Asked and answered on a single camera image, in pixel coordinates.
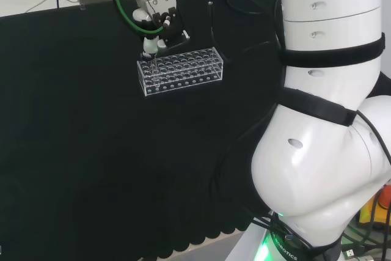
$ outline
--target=robotic arm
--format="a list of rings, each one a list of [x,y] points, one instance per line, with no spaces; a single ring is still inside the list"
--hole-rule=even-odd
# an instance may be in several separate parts
[[[136,1],[140,26],[171,32],[144,38],[144,57],[179,35],[188,39],[174,26],[176,0]],[[381,0],[282,0],[282,6],[285,99],[254,153],[252,178],[293,234],[311,248],[334,250],[327,261],[342,261],[342,232],[391,179],[391,97],[365,99],[381,69]],[[274,261],[302,261],[283,240],[269,237],[266,245]]]
[[[163,27],[159,34],[144,33],[142,58],[153,59],[159,50],[165,50],[189,39],[177,9],[176,0],[136,0],[139,8],[133,12],[133,21],[141,29],[151,32]]]

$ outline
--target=end effector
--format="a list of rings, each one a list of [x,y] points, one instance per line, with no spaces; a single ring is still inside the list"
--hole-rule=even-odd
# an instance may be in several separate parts
[[[164,28],[159,36],[144,38],[143,58],[153,58],[158,51],[164,51],[189,40],[183,20],[177,9],[177,0],[136,0],[139,9],[133,12],[133,19],[143,29]]]

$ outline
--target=table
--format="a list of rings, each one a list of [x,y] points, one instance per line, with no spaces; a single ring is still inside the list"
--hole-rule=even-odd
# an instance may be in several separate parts
[[[191,35],[180,51],[213,46],[206,0],[178,3]],[[266,17],[242,17],[216,0],[214,26],[218,49],[232,59],[223,82],[144,98],[142,44],[110,2],[0,19],[2,255],[167,257],[246,229],[251,217],[211,199],[210,180],[224,147],[274,103],[281,66],[272,44],[235,54],[272,40]],[[224,193],[262,211],[241,144]]]

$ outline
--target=white wall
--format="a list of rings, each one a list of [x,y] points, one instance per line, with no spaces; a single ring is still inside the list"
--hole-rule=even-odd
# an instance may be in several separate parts
[[[382,0],[383,32],[386,34],[386,50],[382,55],[382,72],[391,78],[391,0]]]

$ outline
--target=red object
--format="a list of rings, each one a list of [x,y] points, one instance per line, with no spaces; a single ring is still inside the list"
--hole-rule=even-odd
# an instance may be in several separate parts
[[[379,197],[379,205],[384,208],[388,209],[390,207],[391,202],[391,186],[385,186],[383,189],[383,192],[381,193]]]

